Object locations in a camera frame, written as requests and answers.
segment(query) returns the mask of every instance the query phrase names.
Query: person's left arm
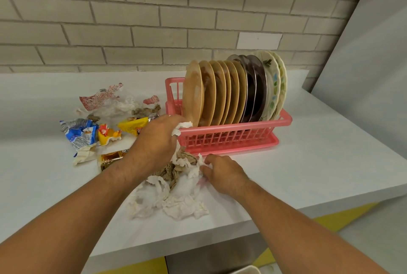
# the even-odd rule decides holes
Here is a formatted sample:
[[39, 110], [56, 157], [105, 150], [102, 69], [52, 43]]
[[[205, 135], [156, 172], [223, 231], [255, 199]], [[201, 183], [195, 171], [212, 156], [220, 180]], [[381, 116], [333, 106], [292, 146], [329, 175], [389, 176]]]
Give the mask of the person's left arm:
[[183, 118], [162, 116], [143, 128], [129, 153], [0, 244], [0, 273], [80, 273], [129, 193], [164, 168]]

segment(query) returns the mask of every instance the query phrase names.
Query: hand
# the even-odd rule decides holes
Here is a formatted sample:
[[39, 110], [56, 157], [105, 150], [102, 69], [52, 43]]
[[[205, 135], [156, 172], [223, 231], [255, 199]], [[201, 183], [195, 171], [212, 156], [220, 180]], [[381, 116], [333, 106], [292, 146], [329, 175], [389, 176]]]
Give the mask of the hand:
[[242, 167], [229, 156], [217, 156], [210, 154], [205, 163], [211, 163], [213, 169], [201, 166], [201, 172], [206, 176], [215, 189], [236, 199], [242, 192], [242, 188], [250, 182]]
[[164, 168], [176, 151], [177, 137], [171, 133], [180, 122], [185, 122], [180, 115], [163, 115], [152, 120], [141, 130], [122, 160], [137, 166], [143, 179]]

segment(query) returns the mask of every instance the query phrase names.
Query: pink plastic basket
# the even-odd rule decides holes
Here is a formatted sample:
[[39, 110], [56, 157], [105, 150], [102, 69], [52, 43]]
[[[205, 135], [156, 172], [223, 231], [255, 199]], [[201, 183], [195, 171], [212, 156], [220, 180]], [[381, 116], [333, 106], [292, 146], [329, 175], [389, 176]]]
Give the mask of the pink plastic basket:
[[[167, 114], [182, 115], [180, 88], [183, 77], [171, 77], [165, 80]], [[280, 118], [274, 121], [218, 125], [196, 128], [182, 128], [178, 141], [191, 154], [231, 154], [242, 151], [253, 151], [276, 146], [279, 141], [273, 129], [289, 126], [292, 117], [282, 109]]]

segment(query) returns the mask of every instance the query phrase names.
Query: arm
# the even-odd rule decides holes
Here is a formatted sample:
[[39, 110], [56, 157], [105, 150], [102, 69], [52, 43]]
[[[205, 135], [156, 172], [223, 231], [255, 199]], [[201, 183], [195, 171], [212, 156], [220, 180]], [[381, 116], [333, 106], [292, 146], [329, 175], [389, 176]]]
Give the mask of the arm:
[[387, 273], [335, 233], [275, 198], [251, 181], [230, 157], [209, 155], [201, 171], [220, 193], [252, 217], [284, 274]]
[[170, 161], [179, 122], [177, 115], [150, 122], [124, 158], [1, 243], [0, 272], [80, 273], [129, 193]]

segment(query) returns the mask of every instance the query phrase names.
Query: backsplash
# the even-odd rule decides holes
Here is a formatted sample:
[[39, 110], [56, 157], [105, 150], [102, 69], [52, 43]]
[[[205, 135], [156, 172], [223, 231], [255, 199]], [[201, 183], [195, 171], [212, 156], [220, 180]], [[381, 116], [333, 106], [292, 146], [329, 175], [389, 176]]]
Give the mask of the backsplash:
[[0, 72], [184, 70], [242, 31], [282, 34], [310, 90], [358, 0], [0, 0]]

